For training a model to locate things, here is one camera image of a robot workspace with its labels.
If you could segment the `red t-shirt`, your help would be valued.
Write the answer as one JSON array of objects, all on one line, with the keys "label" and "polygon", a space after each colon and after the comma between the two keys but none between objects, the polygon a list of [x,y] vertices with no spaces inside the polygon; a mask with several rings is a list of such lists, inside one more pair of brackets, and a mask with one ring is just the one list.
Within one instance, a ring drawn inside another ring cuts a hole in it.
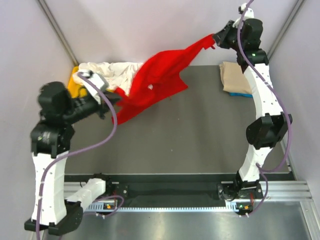
[{"label": "red t-shirt", "polygon": [[213,34],[198,40],[185,49],[158,52],[149,58],[133,77],[129,93],[121,87],[114,92],[122,97],[117,103],[121,107],[116,114],[121,125],[150,106],[180,93],[188,86],[180,78],[180,72],[190,65],[201,50],[214,49]]}]

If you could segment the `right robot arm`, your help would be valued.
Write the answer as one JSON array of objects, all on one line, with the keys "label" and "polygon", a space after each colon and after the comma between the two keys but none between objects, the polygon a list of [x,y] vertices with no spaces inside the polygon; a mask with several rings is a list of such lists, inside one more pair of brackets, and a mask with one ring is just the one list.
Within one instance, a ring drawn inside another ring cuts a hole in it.
[{"label": "right robot arm", "polygon": [[260,48],[263,23],[256,18],[246,19],[242,28],[230,20],[226,26],[213,35],[215,43],[223,49],[233,49],[237,53],[237,63],[251,88],[255,105],[255,121],[246,128],[248,150],[241,168],[237,171],[233,184],[222,184],[220,193],[228,200],[247,198],[257,191],[260,179],[259,168],[267,156],[288,131],[288,123],[283,108],[271,91],[269,60]]}]

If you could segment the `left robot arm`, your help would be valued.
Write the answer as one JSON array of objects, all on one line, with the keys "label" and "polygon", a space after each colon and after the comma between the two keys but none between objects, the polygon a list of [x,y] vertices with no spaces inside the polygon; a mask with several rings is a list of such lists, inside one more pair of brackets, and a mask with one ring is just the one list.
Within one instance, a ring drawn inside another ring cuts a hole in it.
[{"label": "left robot arm", "polygon": [[73,195],[64,197],[65,166],[70,153],[73,124],[90,115],[105,113],[121,98],[103,92],[110,104],[99,104],[90,94],[71,97],[62,82],[45,84],[38,96],[40,120],[30,133],[31,153],[35,168],[35,203],[30,219],[24,223],[27,231],[62,237],[75,231],[83,219],[84,211],[99,197],[109,198],[114,191],[111,178],[94,174]]}]

